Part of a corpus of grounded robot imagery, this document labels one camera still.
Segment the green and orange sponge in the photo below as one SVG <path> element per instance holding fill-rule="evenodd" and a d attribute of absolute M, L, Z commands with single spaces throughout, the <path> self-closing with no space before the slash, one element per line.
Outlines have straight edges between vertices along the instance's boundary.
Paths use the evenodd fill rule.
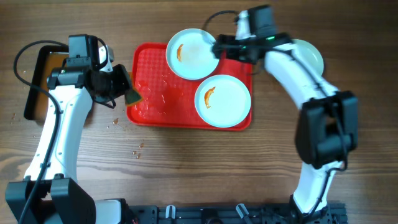
<path fill-rule="evenodd" d="M 128 72 L 129 88 L 124 93 L 124 102 L 126 106 L 134 106 L 143 100 L 142 95 L 137 91 L 132 80 L 133 73 Z"/>

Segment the white plate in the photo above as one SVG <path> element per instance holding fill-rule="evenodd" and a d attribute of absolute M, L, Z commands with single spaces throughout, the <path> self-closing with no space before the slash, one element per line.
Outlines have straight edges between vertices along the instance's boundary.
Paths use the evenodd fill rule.
<path fill-rule="evenodd" d="M 248 116 L 251 94 L 241 80 L 231 75 L 214 75 L 198 86 L 194 104 L 205 123 L 216 128 L 231 128 Z"/>
<path fill-rule="evenodd" d="M 166 47 L 166 61 L 178 77 L 199 80 L 211 75 L 219 64 L 212 46 L 215 38 L 201 29 L 184 29 L 176 33 Z"/>
<path fill-rule="evenodd" d="M 305 40 L 294 39 L 293 42 L 298 48 L 300 57 L 310 64 L 321 77 L 323 75 L 325 65 L 323 57 L 318 49 Z"/>

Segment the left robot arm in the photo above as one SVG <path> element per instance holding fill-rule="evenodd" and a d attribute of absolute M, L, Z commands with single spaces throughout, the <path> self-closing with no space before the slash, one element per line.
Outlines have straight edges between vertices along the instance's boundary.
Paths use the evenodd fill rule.
<path fill-rule="evenodd" d="M 142 100 L 111 49 L 93 35 L 71 35 L 68 57 L 54 68 L 42 93 L 49 99 L 35 156 L 20 182 L 6 189 L 6 202 L 19 223 L 133 223 L 124 199 L 93 200 L 77 182 L 81 134 L 94 103 L 114 108 Z"/>

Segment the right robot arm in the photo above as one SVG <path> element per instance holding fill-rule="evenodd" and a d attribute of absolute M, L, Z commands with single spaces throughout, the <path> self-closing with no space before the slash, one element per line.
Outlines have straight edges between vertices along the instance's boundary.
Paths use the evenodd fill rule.
<path fill-rule="evenodd" d="M 304 40 L 278 32 L 269 5 L 234 14 L 235 35 L 219 35 L 212 44 L 216 58 L 264 62 L 299 110 L 295 147 L 303 164 L 290 196 L 290 223 L 309 223 L 331 213 L 327 194 L 337 172 L 348 168 L 348 154 L 358 146 L 358 99 L 327 82 L 323 69 L 305 52 Z"/>

